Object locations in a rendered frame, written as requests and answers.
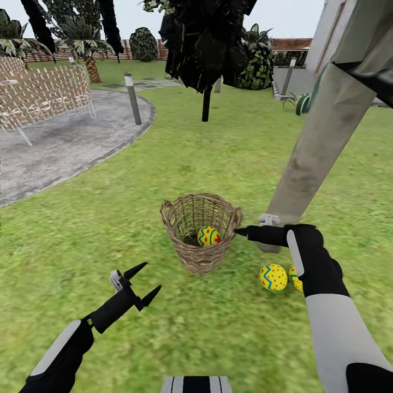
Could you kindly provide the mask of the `easter egg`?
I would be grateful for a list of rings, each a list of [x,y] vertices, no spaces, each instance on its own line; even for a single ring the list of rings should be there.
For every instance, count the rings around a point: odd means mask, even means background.
[[[291,266],[290,270],[289,270],[289,278],[292,282],[292,285],[299,291],[303,292],[302,289],[302,281],[299,280],[299,278],[297,277],[297,273],[295,270],[295,266]]]
[[[208,224],[198,226],[196,228],[196,232],[198,235],[195,239],[195,246],[198,244],[200,246],[208,246],[211,244],[215,245],[215,243],[221,242],[222,240],[220,231]]]
[[[259,273],[260,283],[271,291],[281,291],[284,289],[287,285],[287,280],[287,273],[280,265],[267,265]]]

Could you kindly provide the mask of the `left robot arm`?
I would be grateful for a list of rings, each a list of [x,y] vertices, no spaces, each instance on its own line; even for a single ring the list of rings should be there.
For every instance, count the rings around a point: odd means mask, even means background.
[[[95,327],[99,334],[103,334],[106,328],[134,305],[139,312],[145,306],[149,306],[160,291],[161,285],[141,299],[139,296],[136,297],[130,287],[132,284],[129,279],[147,264],[144,262],[125,271],[124,276],[118,269],[111,272],[109,281],[116,294],[95,312],[73,321],[64,328],[27,377],[26,385],[19,393],[70,393],[82,362],[82,355],[93,346],[92,328]],[[92,321],[91,326],[87,322],[88,319]]]

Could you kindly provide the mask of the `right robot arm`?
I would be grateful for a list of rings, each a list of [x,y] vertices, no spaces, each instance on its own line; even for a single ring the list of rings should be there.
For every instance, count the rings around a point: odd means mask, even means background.
[[[393,367],[367,330],[342,281],[340,264],[332,259],[323,235],[313,224],[279,223],[264,213],[259,227],[234,229],[250,241],[288,247],[302,281],[315,361],[326,393],[393,393]]]

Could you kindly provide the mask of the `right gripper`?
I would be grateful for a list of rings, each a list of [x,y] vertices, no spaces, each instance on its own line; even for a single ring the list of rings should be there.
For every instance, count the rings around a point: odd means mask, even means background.
[[[256,225],[249,225],[243,229],[234,229],[234,233],[248,236],[250,241],[261,242],[270,245],[274,245],[273,242],[273,230],[275,227],[258,227]]]

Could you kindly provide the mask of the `wicker basket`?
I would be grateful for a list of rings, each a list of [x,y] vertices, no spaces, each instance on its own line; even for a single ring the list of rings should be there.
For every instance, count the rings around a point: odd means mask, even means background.
[[[180,225],[178,221],[178,214],[176,206],[184,203],[184,200],[190,199],[192,203],[195,202],[195,198],[207,199],[221,204],[225,209],[230,211],[229,218],[230,223],[227,224],[228,233],[222,237],[221,242],[211,244],[208,246],[195,246],[193,243],[194,237],[198,235],[196,229],[192,229],[190,234],[187,234],[181,240],[177,236],[177,228]],[[168,208],[166,211],[165,208]],[[241,212],[241,213],[238,213]],[[213,195],[208,193],[203,194],[187,194],[177,198],[177,201],[171,203],[168,200],[163,200],[161,205],[160,213],[162,215],[162,221],[166,227],[166,233],[169,235],[174,250],[176,251],[178,261],[182,264],[190,273],[206,275],[209,272],[214,271],[222,263],[223,257],[231,245],[231,242],[236,235],[234,229],[238,229],[243,222],[244,212],[241,207],[234,208],[228,201],[219,195]],[[172,225],[170,223],[170,216],[173,215],[174,221]],[[209,220],[210,225],[217,225],[217,221],[214,218]],[[190,240],[189,240],[190,239]],[[186,241],[189,240],[189,243]]]

